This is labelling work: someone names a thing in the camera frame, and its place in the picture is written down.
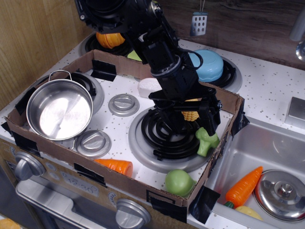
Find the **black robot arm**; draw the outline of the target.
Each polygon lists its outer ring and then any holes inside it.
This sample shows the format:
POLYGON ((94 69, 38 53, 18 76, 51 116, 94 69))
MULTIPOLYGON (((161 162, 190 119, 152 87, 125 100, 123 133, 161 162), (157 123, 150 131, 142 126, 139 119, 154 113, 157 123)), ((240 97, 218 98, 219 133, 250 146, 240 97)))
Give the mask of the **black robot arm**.
POLYGON ((161 90, 151 93, 155 109, 175 133, 184 125, 184 111, 196 111, 208 135, 220 124, 216 90, 199 83, 190 51, 181 48, 175 30, 154 0, 78 0, 78 15, 101 34, 120 33, 148 64, 161 90))

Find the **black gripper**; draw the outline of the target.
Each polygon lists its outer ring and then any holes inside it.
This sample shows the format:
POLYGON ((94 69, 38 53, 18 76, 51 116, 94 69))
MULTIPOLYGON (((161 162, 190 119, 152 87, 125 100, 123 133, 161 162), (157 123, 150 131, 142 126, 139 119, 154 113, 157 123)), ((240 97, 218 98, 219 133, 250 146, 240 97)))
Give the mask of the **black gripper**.
POLYGON ((152 71, 161 90, 150 93, 158 113, 165 124, 176 134, 184 129, 182 112, 197 112, 202 127, 209 136, 216 133, 221 123, 219 100, 214 88, 203 86, 195 70, 178 67, 169 72, 152 71))

